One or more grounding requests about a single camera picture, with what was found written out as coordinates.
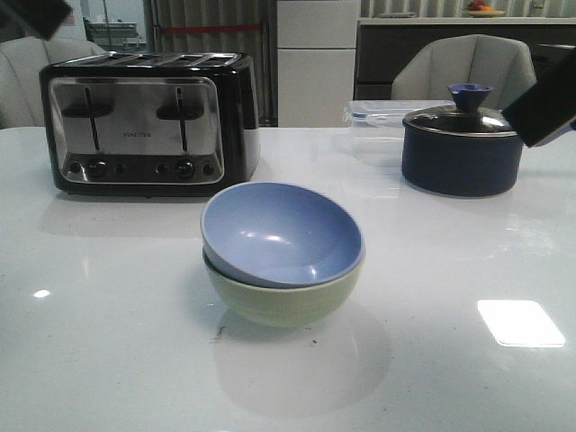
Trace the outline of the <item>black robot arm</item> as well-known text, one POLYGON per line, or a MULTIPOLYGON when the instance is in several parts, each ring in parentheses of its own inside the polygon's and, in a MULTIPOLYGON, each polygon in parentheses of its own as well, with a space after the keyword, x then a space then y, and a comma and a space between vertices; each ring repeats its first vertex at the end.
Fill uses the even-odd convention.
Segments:
POLYGON ((529 148, 574 131, 575 50, 501 113, 529 148))
POLYGON ((72 12, 63 0, 1 0, 1 27, 17 23, 32 36, 47 41, 72 12))

